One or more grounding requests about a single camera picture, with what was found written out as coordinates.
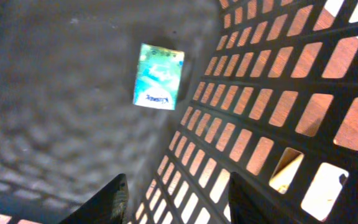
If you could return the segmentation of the green tissue pack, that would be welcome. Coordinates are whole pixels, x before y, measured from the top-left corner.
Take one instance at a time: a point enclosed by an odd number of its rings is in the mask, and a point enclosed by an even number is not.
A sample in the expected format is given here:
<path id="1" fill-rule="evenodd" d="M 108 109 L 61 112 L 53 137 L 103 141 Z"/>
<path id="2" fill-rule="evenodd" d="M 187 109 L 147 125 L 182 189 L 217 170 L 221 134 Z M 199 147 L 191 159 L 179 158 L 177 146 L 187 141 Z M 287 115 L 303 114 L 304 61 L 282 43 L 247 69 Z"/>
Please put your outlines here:
<path id="1" fill-rule="evenodd" d="M 149 44 L 140 46 L 133 104 L 174 110 L 185 53 Z"/>

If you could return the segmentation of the yellow snack bag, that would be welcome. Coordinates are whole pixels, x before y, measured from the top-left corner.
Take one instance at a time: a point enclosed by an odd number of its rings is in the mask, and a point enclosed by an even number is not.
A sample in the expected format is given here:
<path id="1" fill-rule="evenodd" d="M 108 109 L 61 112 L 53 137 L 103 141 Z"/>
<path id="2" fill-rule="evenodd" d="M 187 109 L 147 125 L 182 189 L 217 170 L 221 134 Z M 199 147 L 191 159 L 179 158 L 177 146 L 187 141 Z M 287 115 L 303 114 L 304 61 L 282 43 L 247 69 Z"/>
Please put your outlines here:
<path id="1" fill-rule="evenodd" d="M 293 148 L 287 147 L 268 184 L 280 194 L 285 194 L 304 158 L 304 154 Z"/>

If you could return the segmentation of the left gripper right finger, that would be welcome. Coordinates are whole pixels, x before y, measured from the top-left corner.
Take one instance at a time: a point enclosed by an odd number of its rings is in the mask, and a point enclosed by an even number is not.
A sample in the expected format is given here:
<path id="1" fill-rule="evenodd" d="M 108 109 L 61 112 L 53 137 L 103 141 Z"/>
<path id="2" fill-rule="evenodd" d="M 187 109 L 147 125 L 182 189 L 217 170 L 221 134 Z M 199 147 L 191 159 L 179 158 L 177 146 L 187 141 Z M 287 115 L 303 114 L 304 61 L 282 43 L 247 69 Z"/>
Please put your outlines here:
<path id="1" fill-rule="evenodd" d="M 271 205 L 254 198 L 252 189 L 237 172 L 230 173 L 228 204 L 232 224 L 275 223 L 278 218 Z"/>

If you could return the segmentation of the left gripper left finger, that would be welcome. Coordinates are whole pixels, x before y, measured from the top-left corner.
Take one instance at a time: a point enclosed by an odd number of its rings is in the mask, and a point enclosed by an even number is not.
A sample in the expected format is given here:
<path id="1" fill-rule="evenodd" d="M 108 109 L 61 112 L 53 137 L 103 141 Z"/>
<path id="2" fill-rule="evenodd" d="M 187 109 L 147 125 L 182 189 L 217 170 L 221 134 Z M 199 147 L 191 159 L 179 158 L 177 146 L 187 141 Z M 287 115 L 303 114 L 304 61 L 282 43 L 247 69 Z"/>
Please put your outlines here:
<path id="1" fill-rule="evenodd" d="M 119 174 L 59 224 L 126 224 L 128 201 L 127 178 Z"/>

